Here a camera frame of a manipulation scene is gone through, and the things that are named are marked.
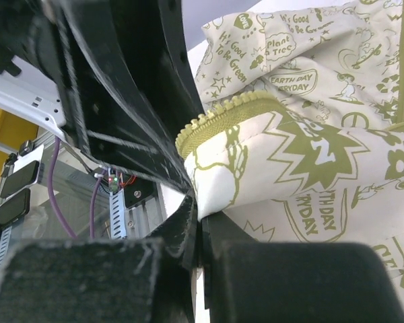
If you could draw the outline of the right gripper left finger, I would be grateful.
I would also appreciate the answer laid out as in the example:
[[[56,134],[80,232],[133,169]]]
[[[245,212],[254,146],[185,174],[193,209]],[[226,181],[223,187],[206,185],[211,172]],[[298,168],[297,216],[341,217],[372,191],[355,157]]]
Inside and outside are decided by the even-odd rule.
[[[24,240],[0,268],[0,322],[194,322],[195,200],[140,240]]]

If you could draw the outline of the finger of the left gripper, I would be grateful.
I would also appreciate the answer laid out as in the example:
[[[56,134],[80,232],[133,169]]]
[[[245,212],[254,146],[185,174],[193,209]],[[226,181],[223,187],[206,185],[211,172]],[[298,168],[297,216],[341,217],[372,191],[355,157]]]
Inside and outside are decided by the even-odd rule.
[[[116,103],[110,163],[173,188],[189,188],[176,137],[202,112],[184,41],[180,1],[113,1],[107,66]]]
[[[186,192],[191,184],[175,138],[191,114],[182,85],[156,24],[148,35],[109,13],[66,13],[57,20],[67,80],[64,100],[70,132],[95,161]]]

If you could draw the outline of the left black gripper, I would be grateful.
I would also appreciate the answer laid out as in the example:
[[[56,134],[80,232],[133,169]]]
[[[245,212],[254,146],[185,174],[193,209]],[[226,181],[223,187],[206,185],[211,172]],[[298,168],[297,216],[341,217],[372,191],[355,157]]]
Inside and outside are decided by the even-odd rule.
[[[0,74],[19,58],[57,87],[61,100],[110,101],[94,45],[114,36],[113,1],[0,1]]]

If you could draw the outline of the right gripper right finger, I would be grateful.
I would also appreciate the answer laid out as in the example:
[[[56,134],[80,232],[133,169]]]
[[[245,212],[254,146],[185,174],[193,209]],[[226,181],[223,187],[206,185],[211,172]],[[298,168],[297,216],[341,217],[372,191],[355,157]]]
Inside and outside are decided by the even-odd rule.
[[[221,212],[202,220],[201,235],[212,322],[404,322],[368,246],[259,242]]]

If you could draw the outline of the cream green printed jacket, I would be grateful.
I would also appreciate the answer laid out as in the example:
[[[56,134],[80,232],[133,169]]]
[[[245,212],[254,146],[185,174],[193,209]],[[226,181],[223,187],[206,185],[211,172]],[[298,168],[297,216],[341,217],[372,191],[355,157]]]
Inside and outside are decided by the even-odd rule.
[[[204,113],[176,138],[198,217],[261,242],[359,242],[404,309],[404,1],[206,23]]]

